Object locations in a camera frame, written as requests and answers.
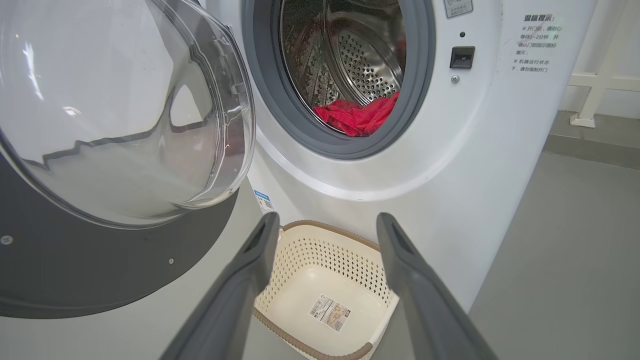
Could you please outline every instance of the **wet red fabric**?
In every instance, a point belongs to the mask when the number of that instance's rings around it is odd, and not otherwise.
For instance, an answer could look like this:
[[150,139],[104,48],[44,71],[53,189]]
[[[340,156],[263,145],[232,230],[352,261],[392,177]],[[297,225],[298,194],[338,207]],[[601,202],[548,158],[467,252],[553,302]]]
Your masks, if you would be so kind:
[[385,123],[394,109],[399,92],[391,97],[379,97],[367,106],[337,99],[329,105],[316,106],[314,113],[327,124],[344,131],[349,136],[371,135]]

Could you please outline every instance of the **washing machine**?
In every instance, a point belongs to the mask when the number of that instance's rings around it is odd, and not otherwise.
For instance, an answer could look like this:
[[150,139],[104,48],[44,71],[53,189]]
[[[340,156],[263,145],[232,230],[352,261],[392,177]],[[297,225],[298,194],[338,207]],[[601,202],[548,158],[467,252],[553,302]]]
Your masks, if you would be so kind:
[[[83,316],[162,288],[215,251],[247,174],[283,224],[376,241],[393,214],[468,310],[595,0],[201,5],[1,5],[0,315]],[[394,102],[350,136],[318,115],[337,101]]]

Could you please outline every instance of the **plastic basket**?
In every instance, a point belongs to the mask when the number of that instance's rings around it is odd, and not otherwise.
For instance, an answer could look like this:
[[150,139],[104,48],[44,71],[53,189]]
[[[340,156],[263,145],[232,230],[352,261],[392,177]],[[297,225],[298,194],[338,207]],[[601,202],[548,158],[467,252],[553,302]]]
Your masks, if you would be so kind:
[[375,243],[303,220],[280,232],[253,314],[308,359],[357,360],[371,358],[397,303]]

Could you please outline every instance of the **white metal frame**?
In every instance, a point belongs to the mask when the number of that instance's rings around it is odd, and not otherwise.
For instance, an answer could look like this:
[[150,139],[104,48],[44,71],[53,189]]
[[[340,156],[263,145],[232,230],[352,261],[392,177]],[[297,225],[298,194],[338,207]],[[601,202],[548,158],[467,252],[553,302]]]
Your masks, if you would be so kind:
[[640,78],[635,76],[615,76],[618,59],[633,33],[636,22],[640,19],[640,0],[628,0],[618,22],[616,32],[607,48],[604,60],[597,72],[581,72],[572,74],[569,85],[590,87],[587,100],[582,111],[573,115],[571,125],[595,127],[595,114],[604,92],[607,89],[640,92]]

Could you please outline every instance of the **label inside basket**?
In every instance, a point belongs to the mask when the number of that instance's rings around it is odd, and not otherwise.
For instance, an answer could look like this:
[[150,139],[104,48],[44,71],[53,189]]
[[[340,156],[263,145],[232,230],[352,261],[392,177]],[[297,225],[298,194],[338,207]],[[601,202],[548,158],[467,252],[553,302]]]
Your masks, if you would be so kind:
[[350,314],[351,310],[333,301],[325,294],[320,294],[311,311],[309,311],[309,315],[337,332],[340,332]]

